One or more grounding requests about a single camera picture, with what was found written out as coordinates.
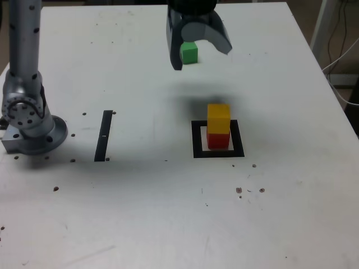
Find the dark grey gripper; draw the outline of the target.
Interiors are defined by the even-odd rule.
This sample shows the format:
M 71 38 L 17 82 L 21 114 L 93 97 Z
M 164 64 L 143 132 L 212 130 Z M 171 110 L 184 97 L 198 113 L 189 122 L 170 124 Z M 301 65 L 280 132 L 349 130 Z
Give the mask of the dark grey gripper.
M 216 12 L 189 15 L 178 13 L 168 6 L 166 37 L 170 62 L 175 71 L 180 71 L 183 67 L 180 53 L 183 41 L 206 40 L 223 54 L 228 54 L 232 50 L 226 28 Z

